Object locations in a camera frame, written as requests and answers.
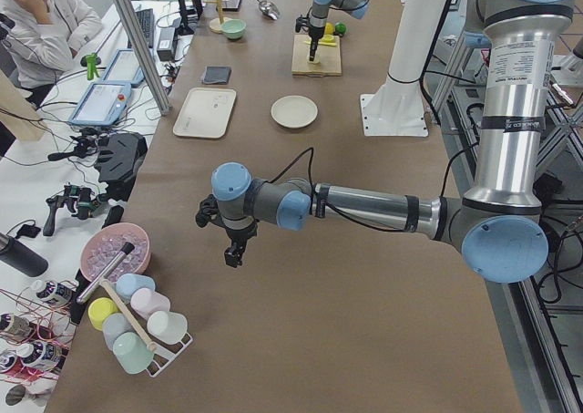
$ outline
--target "blue cup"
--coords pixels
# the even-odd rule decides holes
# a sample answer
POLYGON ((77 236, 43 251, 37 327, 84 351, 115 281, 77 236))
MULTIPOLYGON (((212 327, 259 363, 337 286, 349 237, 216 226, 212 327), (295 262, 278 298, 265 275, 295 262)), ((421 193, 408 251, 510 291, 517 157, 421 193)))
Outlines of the blue cup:
POLYGON ((126 304, 129 303, 131 296, 140 288, 156 291, 156 283, 152 278, 143 274, 122 274, 116 282, 116 292, 126 304))

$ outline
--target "white desk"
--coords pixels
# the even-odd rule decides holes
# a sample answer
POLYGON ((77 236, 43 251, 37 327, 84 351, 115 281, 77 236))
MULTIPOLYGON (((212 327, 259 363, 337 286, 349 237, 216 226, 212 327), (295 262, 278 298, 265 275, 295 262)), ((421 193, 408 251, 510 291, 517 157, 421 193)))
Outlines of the white desk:
MULTIPOLYGON (((178 10, 178 4, 169 2, 139 2, 136 5, 141 6, 141 8, 153 8, 156 18, 178 10)), ((168 18, 160 19, 159 26, 170 25, 177 16, 173 14, 168 18)), ((104 29, 102 32, 93 41, 84 46, 77 55, 79 60, 82 56, 97 50, 102 41, 107 39, 107 42, 103 44, 97 53, 102 60, 101 66, 105 67, 116 53, 116 50, 127 46, 128 38, 119 23, 115 7, 110 7, 103 17, 103 23, 104 29)), ((155 41, 158 40, 158 32, 159 29, 157 29, 155 41)), ((176 59, 183 57, 191 38, 192 36, 180 38, 176 59)), ((166 73, 164 63, 157 60, 157 67, 160 75, 166 73)), ((57 86, 46 97, 45 103, 77 102, 83 96, 88 83, 85 69, 78 64, 77 69, 63 75, 63 79, 58 82, 57 86), (79 74, 66 77, 76 72, 79 74)), ((71 150, 73 146, 70 145, 69 136, 76 136, 76 133, 66 123, 56 119, 67 120, 74 107, 74 105, 70 104, 52 104, 45 107, 46 112, 39 111, 39 115, 46 121, 47 128, 52 130, 55 136, 51 135, 50 132, 46 132, 43 138, 37 142, 17 140, 6 153, 6 157, 17 162, 30 164, 46 161, 46 156, 49 153, 71 150)), ((128 102, 127 119, 126 122, 119 123, 119 127, 144 135, 149 145, 151 135, 158 124, 159 112, 145 82, 140 88, 135 88, 132 92, 132 98, 128 102)), ((6 233, 17 223, 27 219, 36 220, 36 225, 42 228, 48 216, 46 199, 62 191, 63 186, 68 182, 73 185, 91 187, 95 193, 97 193, 97 190, 105 191, 107 185, 97 182, 99 173, 91 167, 95 156, 82 160, 72 158, 72 160, 81 162, 81 165, 77 165, 77 167, 83 172, 76 169, 68 160, 23 167, 9 160, 1 159, 0 181, 2 181, 2 197, 0 209, 2 212, 0 214, 0 232, 6 233)), ((80 221, 75 217, 71 217, 71 213, 66 208, 59 209, 56 213, 56 226, 53 236, 44 237, 40 233, 34 240, 26 237, 20 240, 48 260, 49 267, 47 271, 39 278, 29 278, 8 265, 0 263, 0 269, 2 269, 0 288, 19 294, 35 279, 73 280, 79 268, 81 251, 87 240, 103 225, 107 211, 108 206, 102 205, 96 211, 95 218, 80 221)), ((14 301, 4 295, 0 295, 0 314, 14 311, 14 301)), ((6 347, 7 344, 0 340, 0 351, 6 347)), ((38 392, 45 387, 50 387, 52 384, 54 382, 39 380, 33 383, 30 389, 33 392, 38 392)), ((0 381, 0 411, 5 411, 6 408, 9 408, 5 405, 5 394, 11 386, 9 383, 0 381)), ((36 407, 30 401, 9 409, 13 413, 30 413, 43 410, 43 408, 36 407)))

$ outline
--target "pink bowl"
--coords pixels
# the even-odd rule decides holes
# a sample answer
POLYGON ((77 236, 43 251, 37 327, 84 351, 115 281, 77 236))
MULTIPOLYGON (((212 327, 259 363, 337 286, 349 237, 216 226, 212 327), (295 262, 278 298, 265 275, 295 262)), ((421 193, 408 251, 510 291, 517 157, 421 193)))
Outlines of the pink bowl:
MULTIPOLYGON (((93 237, 91 237, 91 239, 83 248, 83 252, 81 253, 81 273, 83 276, 85 276, 89 281, 93 281, 99 272, 103 270, 103 268, 96 268, 94 265, 92 265, 92 262, 96 257, 96 252, 98 252, 100 248, 103 249, 103 245, 107 244, 107 241, 110 241, 110 239, 117 241, 130 241, 137 247, 137 240, 145 241, 146 245, 143 249, 143 253, 138 256, 138 259, 143 258, 141 259, 141 262, 138 264, 122 263, 116 268, 116 270, 109 274, 107 278, 111 282, 115 282, 122 274, 143 274, 148 267, 150 258, 149 238, 146 234, 146 231, 134 223, 116 223, 96 233, 93 237)), ((119 249, 121 249, 121 244, 119 244, 119 247, 115 247, 114 250, 117 251, 119 249)), ((107 260, 107 262, 111 259, 111 256, 102 256, 107 260)))

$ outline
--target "hand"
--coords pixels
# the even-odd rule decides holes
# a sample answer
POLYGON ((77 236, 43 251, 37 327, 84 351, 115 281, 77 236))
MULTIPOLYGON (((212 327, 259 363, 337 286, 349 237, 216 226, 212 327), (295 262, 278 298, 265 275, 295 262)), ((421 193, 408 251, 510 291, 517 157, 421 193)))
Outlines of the hand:
POLYGON ((52 24, 45 0, 15 0, 27 12, 31 13, 38 24, 52 24))

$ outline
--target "metal scoop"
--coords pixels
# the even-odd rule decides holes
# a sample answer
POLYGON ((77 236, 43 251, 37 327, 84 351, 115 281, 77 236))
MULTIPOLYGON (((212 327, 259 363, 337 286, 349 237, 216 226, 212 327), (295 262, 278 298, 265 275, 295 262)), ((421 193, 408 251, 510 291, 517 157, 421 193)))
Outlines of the metal scoop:
POLYGON ((259 2, 259 10, 261 10, 262 14, 271 18, 274 21, 280 17, 280 11, 274 3, 267 0, 257 1, 259 2))

